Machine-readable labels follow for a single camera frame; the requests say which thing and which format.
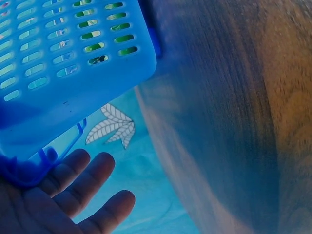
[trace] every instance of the wood grain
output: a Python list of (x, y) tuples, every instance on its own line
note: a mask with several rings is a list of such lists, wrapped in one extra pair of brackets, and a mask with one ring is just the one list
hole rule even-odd
[(201, 232), (312, 233), (312, 1), (147, 1), (164, 55), (136, 92)]

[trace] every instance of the palm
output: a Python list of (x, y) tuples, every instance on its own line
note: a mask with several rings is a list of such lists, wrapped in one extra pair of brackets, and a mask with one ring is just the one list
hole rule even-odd
[(72, 218), (87, 205), (115, 165), (109, 154), (100, 154), (85, 169), (89, 160), (85, 151), (77, 150), (53, 169), (38, 187), (25, 191), (1, 180), (1, 233), (110, 233), (128, 216), (135, 199), (128, 191), (119, 192), (94, 215), (76, 225)]

